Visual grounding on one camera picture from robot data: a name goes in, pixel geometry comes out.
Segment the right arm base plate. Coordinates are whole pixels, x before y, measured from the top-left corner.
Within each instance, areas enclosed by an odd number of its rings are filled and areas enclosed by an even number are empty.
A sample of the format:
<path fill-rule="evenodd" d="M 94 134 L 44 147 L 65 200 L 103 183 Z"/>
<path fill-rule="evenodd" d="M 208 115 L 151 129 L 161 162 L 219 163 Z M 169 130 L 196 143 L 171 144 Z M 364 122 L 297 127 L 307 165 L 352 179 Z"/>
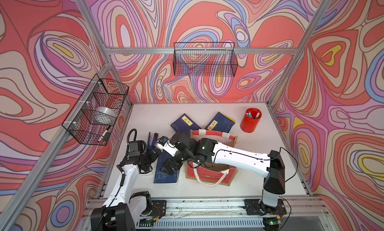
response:
<path fill-rule="evenodd" d="M 283 199 L 278 199 L 276 207 L 265 205 L 261 199 L 245 199 L 243 208 L 246 210 L 247 215 L 257 216 L 284 216 L 287 214 Z"/>

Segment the navy book yellow label top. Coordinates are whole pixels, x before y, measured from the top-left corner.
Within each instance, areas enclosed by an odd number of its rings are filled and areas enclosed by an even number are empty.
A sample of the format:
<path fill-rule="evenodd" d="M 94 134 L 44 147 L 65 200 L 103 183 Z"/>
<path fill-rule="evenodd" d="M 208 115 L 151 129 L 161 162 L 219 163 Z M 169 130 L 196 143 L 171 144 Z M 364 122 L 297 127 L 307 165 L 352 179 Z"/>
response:
<path fill-rule="evenodd" d="M 154 184 L 177 184 L 179 171 L 175 170 L 169 161 L 171 155 L 163 151 L 157 159 Z"/>

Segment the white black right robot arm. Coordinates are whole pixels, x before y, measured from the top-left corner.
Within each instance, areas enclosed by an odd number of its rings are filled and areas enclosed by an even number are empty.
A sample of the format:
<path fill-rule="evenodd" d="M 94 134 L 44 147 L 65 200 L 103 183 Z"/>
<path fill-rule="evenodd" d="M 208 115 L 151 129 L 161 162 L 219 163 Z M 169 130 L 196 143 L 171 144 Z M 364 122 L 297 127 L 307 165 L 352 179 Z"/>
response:
<path fill-rule="evenodd" d="M 280 196 L 286 193 L 285 164 L 280 151 L 252 153 L 209 138 L 197 141 L 180 132 L 170 139 L 159 138 L 156 147 L 170 155 L 162 165 L 162 171 L 169 175 L 173 175 L 184 163 L 193 162 L 197 167 L 205 163 L 229 165 L 248 170 L 264 179 L 262 204 L 267 207 L 277 207 Z"/>

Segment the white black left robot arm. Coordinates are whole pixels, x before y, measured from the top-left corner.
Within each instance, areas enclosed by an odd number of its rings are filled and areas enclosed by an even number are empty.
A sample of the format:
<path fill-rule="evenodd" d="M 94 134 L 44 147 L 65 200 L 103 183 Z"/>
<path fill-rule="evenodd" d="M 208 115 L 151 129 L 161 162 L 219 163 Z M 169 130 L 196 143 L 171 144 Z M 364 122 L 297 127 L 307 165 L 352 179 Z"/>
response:
<path fill-rule="evenodd" d="M 144 141 L 130 141 L 112 193 L 103 206 L 91 214 L 92 231 L 134 231 L 140 218 L 143 224 L 153 224 L 163 215 L 162 208 L 153 205 L 148 191 L 133 193 L 139 174 L 146 174 L 154 162 Z"/>

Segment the red beige canvas tote bag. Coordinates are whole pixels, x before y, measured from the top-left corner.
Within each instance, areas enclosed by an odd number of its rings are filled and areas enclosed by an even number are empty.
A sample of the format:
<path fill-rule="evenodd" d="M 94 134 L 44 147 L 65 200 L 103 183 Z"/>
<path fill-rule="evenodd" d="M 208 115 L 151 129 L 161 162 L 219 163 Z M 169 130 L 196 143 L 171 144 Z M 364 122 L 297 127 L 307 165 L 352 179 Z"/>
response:
<path fill-rule="evenodd" d="M 223 143 L 229 147 L 235 147 L 238 137 L 229 133 L 197 130 L 190 131 L 190 137 L 199 141 L 202 138 L 209 138 Z M 189 180 L 195 180 L 207 187 L 215 187 L 218 185 L 230 186 L 232 180 L 236 176 L 238 169 L 230 165 L 223 164 L 203 164 L 201 167 L 193 169 L 190 167 L 192 163 L 185 165 L 185 176 Z"/>

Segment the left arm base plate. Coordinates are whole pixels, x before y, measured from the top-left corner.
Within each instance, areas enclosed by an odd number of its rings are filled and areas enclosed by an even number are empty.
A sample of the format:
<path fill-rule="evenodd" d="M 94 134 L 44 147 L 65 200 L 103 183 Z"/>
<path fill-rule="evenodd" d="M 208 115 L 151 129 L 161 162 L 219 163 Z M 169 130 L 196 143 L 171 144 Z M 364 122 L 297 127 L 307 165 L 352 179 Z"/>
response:
<path fill-rule="evenodd" d="M 167 201 L 154 200 L 152 201 L 152 209 L 139 216 L 139 220 L 156 220 L 166 215 Z"/>

